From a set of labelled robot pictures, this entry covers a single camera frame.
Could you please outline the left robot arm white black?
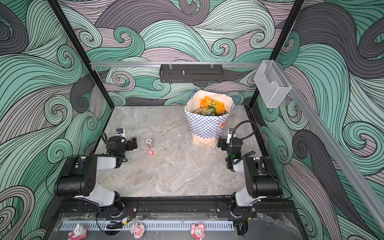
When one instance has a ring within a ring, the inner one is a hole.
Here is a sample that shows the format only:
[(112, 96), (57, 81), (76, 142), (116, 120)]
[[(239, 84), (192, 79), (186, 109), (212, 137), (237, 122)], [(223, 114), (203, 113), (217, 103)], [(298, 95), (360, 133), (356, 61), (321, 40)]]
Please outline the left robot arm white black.
[(107, 153), (88, 156), (70, 156), (54, 184), (54, 196), (63, 199), (80, 199), (96, 205), (112, 218), (119, 218), (125, 210), (120, 194), (107, 190), (97, 183), (97, 172), (114, 170), (127, 162), (126, 152), (138, 148), (137, 138), (126, 139), (122, 129), (115, 136), (101, 134)]

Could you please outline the yellow orange gummy snack bag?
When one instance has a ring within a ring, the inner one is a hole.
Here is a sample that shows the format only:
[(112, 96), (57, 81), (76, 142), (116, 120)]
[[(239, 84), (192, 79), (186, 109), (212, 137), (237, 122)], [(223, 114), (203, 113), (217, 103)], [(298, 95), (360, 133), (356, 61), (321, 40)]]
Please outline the yellow orange gummy snack bag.
[(213, 100), (210, 97), (204, 97), (201, 100), (200, 108), (196, 112), (202, 116), (223, 116), (228, 112), (222, 102)]

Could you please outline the checkered paper bag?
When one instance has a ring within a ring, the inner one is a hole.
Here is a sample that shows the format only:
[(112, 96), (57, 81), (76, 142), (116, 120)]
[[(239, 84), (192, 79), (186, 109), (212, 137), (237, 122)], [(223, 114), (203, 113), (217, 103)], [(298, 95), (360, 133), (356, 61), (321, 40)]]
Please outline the checkered paper bag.
[[(228, 113), (217, 117), (197, 114), (196, 112), (200, 108), (201, 100), (204, 97), (210, 97), (213, 100), (222, 102)], [(184, 108), (187, 123), (193, 137), (193, 143), (214, 148), (224, 131), (233, 105), (233, 99), (224, 94), (216, 94), (203, 90), (193, 93)]]

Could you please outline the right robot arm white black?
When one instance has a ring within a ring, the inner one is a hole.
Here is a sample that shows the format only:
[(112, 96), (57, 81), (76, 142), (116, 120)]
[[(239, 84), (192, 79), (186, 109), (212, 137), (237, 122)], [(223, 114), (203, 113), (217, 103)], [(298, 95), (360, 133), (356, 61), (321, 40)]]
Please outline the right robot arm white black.
[(227, 169), (243, 173), (245, 186), (231, 195), (228, 211), (233, 218), (250, 218), (256, 203), (263, 200), (282, 200), (283, 185), (275, 173), (269, 173), (269, 166), (264, 157), (255, 157), (255, 151), (241, 153), (243, 141), (239, 138), (219, 139), (218, 147), (227, 153)]

